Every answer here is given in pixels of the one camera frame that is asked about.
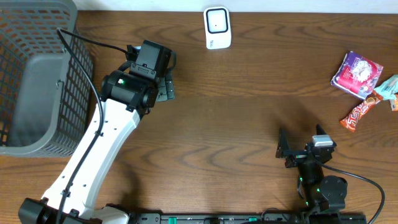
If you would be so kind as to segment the red purple snack bag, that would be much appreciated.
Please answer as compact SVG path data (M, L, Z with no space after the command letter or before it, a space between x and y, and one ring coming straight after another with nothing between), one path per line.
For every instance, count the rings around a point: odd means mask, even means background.
M349 51L331 79L331 85L364 100L374 90L384 67Z

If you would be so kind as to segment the orange red snack wrapper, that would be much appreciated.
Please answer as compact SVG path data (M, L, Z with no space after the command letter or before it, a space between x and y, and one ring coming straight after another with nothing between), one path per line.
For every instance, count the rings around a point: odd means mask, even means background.
M340 120L340 124L349 131L355 132L359 120L382 100L382 96L373 91L358 106L353 108L345 118Z

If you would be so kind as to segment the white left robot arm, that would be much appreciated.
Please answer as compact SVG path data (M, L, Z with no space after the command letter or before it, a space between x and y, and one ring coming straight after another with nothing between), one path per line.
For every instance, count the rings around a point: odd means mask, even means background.
M101 185L121 146L158 101L174 98L176 53L143 41L128 47L127 60L103 78L94 117L68 164L40 200L26 198L21 223L128 223L116 205L97 210Z

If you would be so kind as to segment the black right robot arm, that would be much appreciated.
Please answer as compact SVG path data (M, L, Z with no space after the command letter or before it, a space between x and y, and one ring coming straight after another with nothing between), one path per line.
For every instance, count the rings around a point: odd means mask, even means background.
M348 184L342 177L324 175L322 166L332 159L336 143L319 124L316 130L317 134L303 150L295 150L281 129L275 156L285 159L286 168L298 169L298 189L311 209L317 213L338 212L346 206Z

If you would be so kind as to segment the orange tissue pack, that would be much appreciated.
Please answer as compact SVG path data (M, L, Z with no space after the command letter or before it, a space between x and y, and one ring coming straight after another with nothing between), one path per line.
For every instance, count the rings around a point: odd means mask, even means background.
M398 94L395 97L395 99L389 100L392 111L398 111Z

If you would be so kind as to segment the teal snack packet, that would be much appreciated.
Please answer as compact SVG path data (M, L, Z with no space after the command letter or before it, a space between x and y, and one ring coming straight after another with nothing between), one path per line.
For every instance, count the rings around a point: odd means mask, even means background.
M383 100L396 100L397 77L398 75L391 76L388 80L376 87L374 91L381 96Z

